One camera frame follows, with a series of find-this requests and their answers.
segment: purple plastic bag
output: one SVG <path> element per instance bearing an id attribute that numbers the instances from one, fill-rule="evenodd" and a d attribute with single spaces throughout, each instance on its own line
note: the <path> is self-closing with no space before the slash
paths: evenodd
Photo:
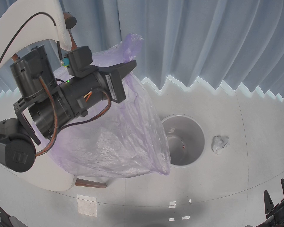
<path id="1" fill-rule="evenodd" d="M 128 34 L 119 45 L 93 54 L 93 64 L 107 67 L 131 61 L 139 53 L 142 41 L 141 36 Z M 56 70 L 55 76 L 62 80 L 71 78 L 66 68 Z M 99 119 L 58 134 L 48 155 L 60 167 L 77 176 L 127 178 L 151 172 L 169 174 L 168 142 L 147 91 L 132 73 L 124 78 L 123 87 L 123 102 L 112 102 L 110 110 Z M 106 100 L 99 102 L 88 109 L 86 117 L 72 123 L 92 118 L 106 105 Z"/>

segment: translucent plastic bag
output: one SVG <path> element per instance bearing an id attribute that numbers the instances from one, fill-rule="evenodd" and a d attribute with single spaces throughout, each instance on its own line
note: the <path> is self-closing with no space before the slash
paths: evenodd
<path id="1" fill-rule="evenodd" d="M 141 45 L 141 36 L 129 34 L 119 45 L 93 54 L 93 64 L 107 67 L 131 61 Z M 55 76 L 62 80 L 71 77 L 65 68 L 55 71 Z M 124 78 L 123 87 L 126 100 L 120 104 L 112 102 L 110 110 L 99 119 L 58 134 L 48 155 L 60 167 L 77 176 L 127 178 L 150 172 L 169 174 L 168 142 L 147 91 L 132 73 Z M 86 117 L 72 123 L 90 119 L 106 105 L 106 100 L 99 102 L 88 109 Z"/>

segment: chair backrest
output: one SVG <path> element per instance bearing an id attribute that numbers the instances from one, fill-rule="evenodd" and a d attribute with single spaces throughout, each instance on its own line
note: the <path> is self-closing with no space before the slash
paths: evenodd
<path id="1" fill-rule="evenodd" d="M 55 20 L 56 27 L 46 15 L 37 15 L 32 18 L 9 47 L 0 67 L 22 48 L 45 39 L 55 41 L 59 39 L 62 49 L 71 50 L 71 38 L 58 0 L 17 0 L 0 18 L 0 55 L 22 24 L 38 12 L 50 14 Z"/>

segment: barcode label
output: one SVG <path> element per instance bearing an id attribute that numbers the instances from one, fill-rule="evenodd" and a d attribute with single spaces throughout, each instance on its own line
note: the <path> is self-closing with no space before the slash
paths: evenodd
<path id="1" fill-rule="evenodd" d="M 110 90 L 110 94 L 111 94 L 112 99 L 117 100 L 117 99 L 116 99 L 115 92 L 114 92 L 114 89 L 113 89 L 113 85 L 112 85 L 112 82 L 111 82 L 111 79 L 110 79 L 110 76 L 109 76 L 109 75 L 106 75 L 106 81 L 107 81 L 108 88 L 109 88 L 109 90 Z"/>

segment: gray-blue curtain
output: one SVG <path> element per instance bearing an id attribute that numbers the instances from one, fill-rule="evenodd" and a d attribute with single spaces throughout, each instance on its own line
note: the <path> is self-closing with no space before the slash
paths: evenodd
<path id="1" fill-rule="evenodd" d="M 13 0 L 0 0 L 0 14 Z M 144 38 L 135 74 L 161 89 L 167 75 L 190 86 L 200 76 L 215 89 L 225 80 L 284 97 L 283 0 L 60 0 L 77 25 L 78 46 L 98 52 L 128 33 Z M 59 67 L 54 42 L 45 44 L 53 69 Z M 25 54 L 32 46 L 18 53 Z M 0 69 L 0 90 L 16 88 L 10 60 Z"/>

